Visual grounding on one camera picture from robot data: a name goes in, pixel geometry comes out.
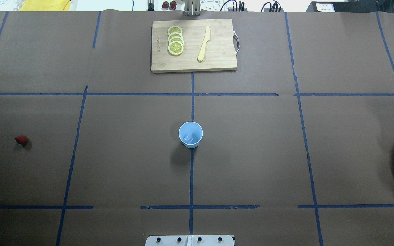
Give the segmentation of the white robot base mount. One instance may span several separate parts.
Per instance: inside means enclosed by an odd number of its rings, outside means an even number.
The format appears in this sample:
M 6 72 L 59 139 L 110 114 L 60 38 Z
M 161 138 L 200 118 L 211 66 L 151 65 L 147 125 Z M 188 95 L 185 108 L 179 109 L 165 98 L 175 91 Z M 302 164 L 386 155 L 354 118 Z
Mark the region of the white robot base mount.
M 235 246 L 231 235 L 153 235 L 146 246 Z

